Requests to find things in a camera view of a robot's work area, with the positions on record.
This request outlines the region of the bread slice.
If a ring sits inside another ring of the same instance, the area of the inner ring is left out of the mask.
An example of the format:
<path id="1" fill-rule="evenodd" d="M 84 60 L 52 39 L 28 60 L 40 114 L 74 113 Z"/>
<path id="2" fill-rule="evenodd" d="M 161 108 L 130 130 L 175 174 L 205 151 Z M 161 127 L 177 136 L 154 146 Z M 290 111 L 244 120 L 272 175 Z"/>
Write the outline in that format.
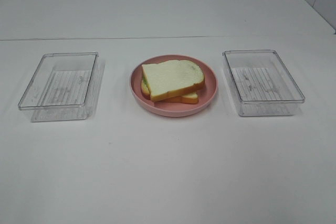
<path id="1" fill-rule="evenodd" d="M 150 99 L 150 91 L 144 79 L 141 80 L 141 92 L 146 99 L 148 100 Z M 198 95 L 196 92 L 192 92 L 190 94 L 185 94 L 185 95 L 178 96 L 178 97 L 164 99 L 164 100 L 161 100 L 161 102 L 197 104 Z"/>
<path id="2" fill-rule="evenodd" d="M 189 60 L 143 64 L 142 75 L 146 78 L 152 102 L 190 94 L 205 85 L 202 69 Z"/>

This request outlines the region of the pink round plate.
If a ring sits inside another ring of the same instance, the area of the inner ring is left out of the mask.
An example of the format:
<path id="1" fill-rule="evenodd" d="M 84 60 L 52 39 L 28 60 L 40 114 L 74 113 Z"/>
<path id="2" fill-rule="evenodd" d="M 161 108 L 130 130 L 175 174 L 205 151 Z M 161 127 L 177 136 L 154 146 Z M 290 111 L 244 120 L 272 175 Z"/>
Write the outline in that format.
<path id="1" fill-rule="evenodd" d="M 137 103 L 144 109 L 158 115 L 168 117 L 183 117 L 193 115 L 205 109 L 215 98 L 218 90 L 218 81 L 214 71 L 204 62 L 189 56 L 184 55 L 162 55 L 145 60 L 142 64 L 160 63 L 167 60 L 190 60 L 202 69 L 205 76 L 205 87 L 197 92 L 198 103 L 169 103 L 169 102 L 151 102 L 146 99 L 140 88 L 142 79 L 141 65 L 135 67 L 130 75 L 130 88 Z"/>

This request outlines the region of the clear left plastic container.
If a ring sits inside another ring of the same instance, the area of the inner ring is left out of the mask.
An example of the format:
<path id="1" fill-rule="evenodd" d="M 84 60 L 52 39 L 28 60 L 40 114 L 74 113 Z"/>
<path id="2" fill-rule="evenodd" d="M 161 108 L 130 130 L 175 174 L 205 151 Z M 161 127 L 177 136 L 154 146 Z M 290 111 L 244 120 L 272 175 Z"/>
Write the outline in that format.
<path id="1" fill-rule="evenodd" d="M 103 72 L 96 52 L 45 54 L 18 109 L 31 122 L 85 120 L 96 110 Z"/>

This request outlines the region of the clear plastic container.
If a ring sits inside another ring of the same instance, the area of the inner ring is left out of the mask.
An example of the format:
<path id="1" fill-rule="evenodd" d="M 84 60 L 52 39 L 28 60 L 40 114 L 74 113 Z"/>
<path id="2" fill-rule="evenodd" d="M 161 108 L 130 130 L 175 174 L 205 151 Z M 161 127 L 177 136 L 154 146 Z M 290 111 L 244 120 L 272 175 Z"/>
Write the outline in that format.
<path id="1" fill-rule="evenodd" d="M 275 50 L 228 50 L 223 58 L 239 116 L 294 115 L 306 101 Z"/>
<path id="2" fill-rule="evenodd" d="M 18 109 L 31 122 L 85 120 L 96 110 L 103 72 L 96 52 L 45 54 Z"/>

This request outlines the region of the clear right plastic container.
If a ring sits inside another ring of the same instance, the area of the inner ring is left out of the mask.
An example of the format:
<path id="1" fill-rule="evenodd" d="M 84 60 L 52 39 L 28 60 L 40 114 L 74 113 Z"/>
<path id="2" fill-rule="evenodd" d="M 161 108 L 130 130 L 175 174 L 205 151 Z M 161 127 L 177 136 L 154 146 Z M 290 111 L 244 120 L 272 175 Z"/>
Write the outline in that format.
<path id="1" fill-rule="evenodd" d="M 223 58 L 239 116 L 294 115 L 306 101 L 275 50 L 228 50 Z"/>

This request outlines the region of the green lettuce leaf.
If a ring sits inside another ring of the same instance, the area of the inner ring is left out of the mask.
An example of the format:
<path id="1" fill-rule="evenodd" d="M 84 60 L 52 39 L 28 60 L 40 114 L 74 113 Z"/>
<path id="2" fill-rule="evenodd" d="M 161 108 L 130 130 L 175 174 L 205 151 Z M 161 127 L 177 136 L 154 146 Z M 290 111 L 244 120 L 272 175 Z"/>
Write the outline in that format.
<path id="1" fill-rule="evenodd" d="M 144 75 L 142 76 L 142 81 L 143 81 L 143 83 L 144 83 L 145 85 L 147 85 L 146 78 L 145 78 Z"/>

